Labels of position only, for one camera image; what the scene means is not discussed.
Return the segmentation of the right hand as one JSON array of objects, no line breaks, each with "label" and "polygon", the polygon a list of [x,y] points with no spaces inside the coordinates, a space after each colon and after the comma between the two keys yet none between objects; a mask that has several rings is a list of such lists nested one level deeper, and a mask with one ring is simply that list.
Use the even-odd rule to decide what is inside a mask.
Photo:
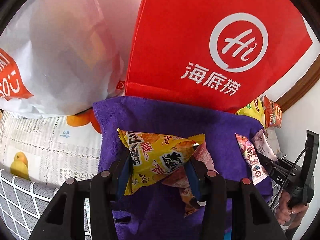
[{"label": "right hand", "polygon": [[289,227],[289,229],[293,229],[301,224],[301,221],[305,216],[309,205],[305,206],[304,204],[298,204],[292,208],[289,208],[288,202],[290,201],[290,199],[290,195],[285,190],[282,190],[275,217],[280,225],[284,225],[285,223],[290,221],[291,215],[296,215]]}]

